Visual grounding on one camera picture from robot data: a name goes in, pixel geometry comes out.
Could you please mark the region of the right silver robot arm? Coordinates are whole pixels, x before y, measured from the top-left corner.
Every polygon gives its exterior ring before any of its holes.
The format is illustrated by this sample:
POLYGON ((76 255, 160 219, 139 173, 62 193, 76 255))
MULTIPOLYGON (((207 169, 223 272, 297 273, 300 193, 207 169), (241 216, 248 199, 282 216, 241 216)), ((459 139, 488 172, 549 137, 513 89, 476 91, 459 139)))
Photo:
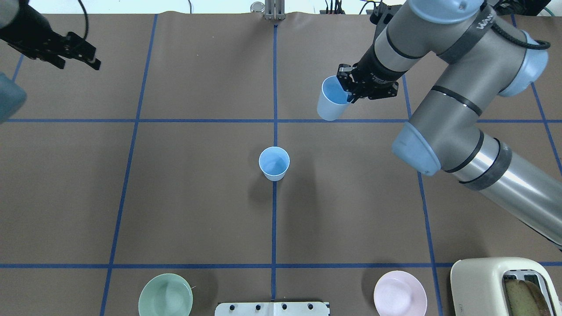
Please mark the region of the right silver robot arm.
POLYGON ((435 53, 447 68, 392 152, 421 174, 452 174, 560 248, 561 183, 476 127, 496 96, 517 95, 540 77, 550 43, 497 18, 485 0, 407 0, 390 19, 380 4, 371 22, 371 46, 337 70, 347 102, 393 97, 399 79, 435 53))

